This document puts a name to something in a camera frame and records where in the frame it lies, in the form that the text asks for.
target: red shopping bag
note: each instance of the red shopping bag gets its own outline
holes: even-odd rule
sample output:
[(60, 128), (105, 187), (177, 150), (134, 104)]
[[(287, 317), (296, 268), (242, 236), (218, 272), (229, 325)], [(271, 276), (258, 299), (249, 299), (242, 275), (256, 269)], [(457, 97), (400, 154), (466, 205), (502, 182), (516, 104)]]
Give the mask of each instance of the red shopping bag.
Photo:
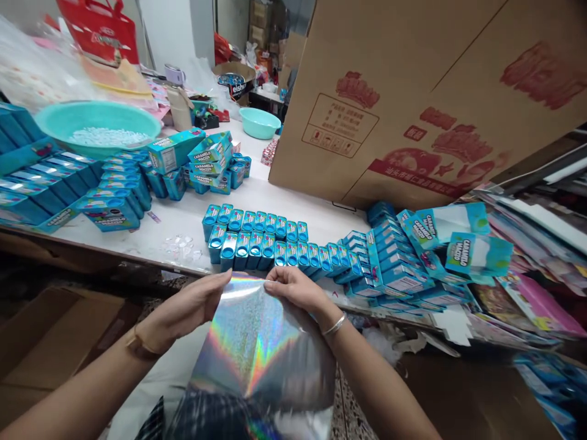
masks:
[(122, 0), (114, 7), (95, 0), (57, 0), (57, 5), (74, 40), (90, 58), (109, 65), (126, 58), (139, 64), (135, 22), (122, 15)]

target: plaid fabric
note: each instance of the plaid fabric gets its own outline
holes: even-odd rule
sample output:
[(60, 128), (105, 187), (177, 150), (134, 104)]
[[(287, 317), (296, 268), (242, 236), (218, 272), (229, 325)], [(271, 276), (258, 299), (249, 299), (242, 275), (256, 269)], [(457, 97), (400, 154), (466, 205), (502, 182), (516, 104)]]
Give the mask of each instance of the plaid fabric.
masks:
[(253, 402), (188, 385), (168, 438), (265, 440), (281, 439), (281, 436)]
[(135, 440), (163, 440), (165, 429), (165, 412), (163, 411), (163, 396), (159, 399), (147, 420), (143, 423)]

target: silver bracelet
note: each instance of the silver bracelet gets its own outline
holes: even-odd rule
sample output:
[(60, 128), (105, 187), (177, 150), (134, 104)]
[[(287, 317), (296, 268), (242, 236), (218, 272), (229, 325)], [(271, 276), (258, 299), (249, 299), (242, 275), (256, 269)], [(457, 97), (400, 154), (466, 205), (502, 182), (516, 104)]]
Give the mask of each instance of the silver bracelet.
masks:
[(329, 334), (332, 333), (336, 333), (338, 332), (339, 328), (342, 327), (342, 323), (344, 322), (344, 320), (346, 319), (346, 315), (343, 313), (342, 314), (342, 318), (340, 318), (336, 324), (334, 324), (330, 329), (326, 330), (325, 332), (322, 333), (322, 336), (328, 336)]

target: holographic sheet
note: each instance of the holographic sheet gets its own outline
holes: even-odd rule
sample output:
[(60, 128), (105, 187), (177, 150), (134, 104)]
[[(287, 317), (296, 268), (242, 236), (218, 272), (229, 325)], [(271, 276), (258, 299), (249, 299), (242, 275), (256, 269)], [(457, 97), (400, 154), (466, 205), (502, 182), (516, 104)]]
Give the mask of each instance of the holographic sheet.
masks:
[[(234, 419), (221, 423), (221, 417), (214, 416), (203, 422), (197, 414), (217, 408), (208, 400), (201, 403), (202, 394), (209, 399), (212, 393), (223, 404), (236, 397), (239, 406), (252, 408), (246, 412), (249, 438), (328, 439), (336, 361), (314, 320), (288, 301), (268, 295), (264, 282), (234, 273), (224, 289), (171, 424), (171, 437), (222, 438)], [(194, 419), (196, 425), (222, 425), (222, 432), (187, 430)]]

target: plastic basin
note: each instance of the plastic basin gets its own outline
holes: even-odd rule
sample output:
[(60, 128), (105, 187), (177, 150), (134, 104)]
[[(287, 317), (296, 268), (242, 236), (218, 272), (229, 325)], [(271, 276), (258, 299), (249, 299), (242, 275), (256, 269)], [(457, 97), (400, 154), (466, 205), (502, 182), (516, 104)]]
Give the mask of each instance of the plastic basin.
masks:
[[(153, 142), (161, 132), (161, 124), (148, 112), (108, 101), (54, 104), (41, 110), (35, 121), (44, 133), (76, 153), (100, 160), (122, 149), (139, 150)], [(86, 127), (134, 131), (146, 134), (148, 139), (133, 145), (81, 145), (70, 140), (74, 132)]]
[(281, 121), (277, 116), (263, 110), (241, 108), (240, 115), (243, 118), (245, 133), (257, 139), (271, 139), (275, 130), (281, 127)]

